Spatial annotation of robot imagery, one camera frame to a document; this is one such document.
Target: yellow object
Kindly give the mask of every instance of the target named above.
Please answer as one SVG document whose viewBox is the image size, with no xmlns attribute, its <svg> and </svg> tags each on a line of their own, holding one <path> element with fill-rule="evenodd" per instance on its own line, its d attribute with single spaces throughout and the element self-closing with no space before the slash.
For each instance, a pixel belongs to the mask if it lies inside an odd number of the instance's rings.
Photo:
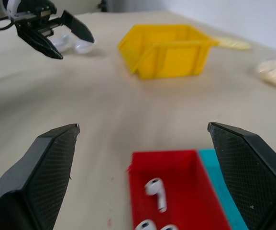
<svg viewBox="0 0 276 230">
<path fill-rule="evenodd" d="M 228 49 L 248 50 L 251 45 L 247 42 L 235 40 L 228 37 L 214 37 L 213 39 L 219 41 L 219 46 Z"/>
<path fill-rule="evenodd" d="M 130 71 L 146 80 L 200 74 L 214 45 L 190 25 L 135 25 L 118 48 Z"/>
</svg>

